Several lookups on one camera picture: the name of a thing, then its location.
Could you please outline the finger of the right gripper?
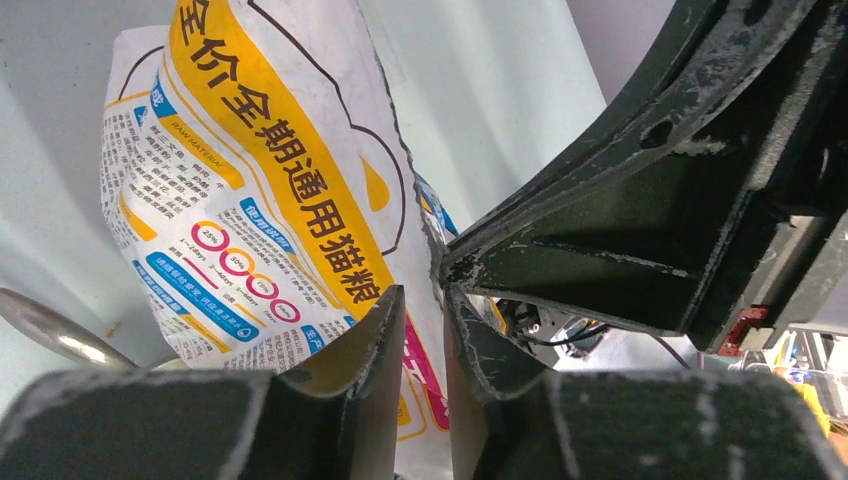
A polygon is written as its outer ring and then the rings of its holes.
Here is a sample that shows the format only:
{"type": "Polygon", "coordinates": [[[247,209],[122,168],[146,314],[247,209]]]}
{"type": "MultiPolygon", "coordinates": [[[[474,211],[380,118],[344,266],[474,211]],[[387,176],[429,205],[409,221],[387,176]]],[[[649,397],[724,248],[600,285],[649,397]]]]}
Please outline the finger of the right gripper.
{"type": "Polygon", "coordinates": [[[847,5],[678,1],[620,93],[440,279],[700,350],[847,293],[847,5]]]}

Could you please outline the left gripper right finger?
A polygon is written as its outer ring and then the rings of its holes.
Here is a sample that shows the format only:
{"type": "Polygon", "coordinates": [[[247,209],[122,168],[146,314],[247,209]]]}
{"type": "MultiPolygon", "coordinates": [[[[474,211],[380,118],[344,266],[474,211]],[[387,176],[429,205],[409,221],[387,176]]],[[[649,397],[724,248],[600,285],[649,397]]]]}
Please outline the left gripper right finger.
{"type": "Polygon", "coordinates": [[[731,371],[556,371],[444,294],[457,479],[843,479],[785,381],[731,371]]]}

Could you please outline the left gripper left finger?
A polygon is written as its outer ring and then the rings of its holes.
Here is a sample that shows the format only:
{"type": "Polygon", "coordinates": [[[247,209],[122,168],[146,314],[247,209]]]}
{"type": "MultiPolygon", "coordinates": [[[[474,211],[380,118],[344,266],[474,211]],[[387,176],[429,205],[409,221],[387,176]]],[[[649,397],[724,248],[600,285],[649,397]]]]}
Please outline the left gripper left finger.
{"type": "Polygon", "coordinates": [[[294,368],[47,374],[1,421],[5,479],[390,479],[405,292],[294,368]]]}

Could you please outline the cat food bag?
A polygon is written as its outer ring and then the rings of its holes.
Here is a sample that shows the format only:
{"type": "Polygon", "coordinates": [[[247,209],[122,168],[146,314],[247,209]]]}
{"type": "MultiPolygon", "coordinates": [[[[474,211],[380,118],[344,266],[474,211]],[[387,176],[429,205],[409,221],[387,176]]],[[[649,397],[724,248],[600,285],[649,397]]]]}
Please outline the cat food bag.
{"type": "Polygon", "coordinates": [[[192,369],[282,372],[405,290],[395,472],[452,475],[444,223],[354,1],[179,1],[114,40],[105,221],[192,369]]]}

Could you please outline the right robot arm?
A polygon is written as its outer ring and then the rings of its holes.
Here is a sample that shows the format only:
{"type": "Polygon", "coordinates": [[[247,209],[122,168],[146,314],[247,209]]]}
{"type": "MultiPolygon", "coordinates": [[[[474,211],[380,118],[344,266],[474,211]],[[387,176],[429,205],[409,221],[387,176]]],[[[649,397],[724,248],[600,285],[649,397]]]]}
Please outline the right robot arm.
{"type": "Polygon", "coordinates": [[[468,231],[444,285],[552,363],[612,332],[705,353],[847,331],[847,5],[676,1],[564,151],[468,231]]]}

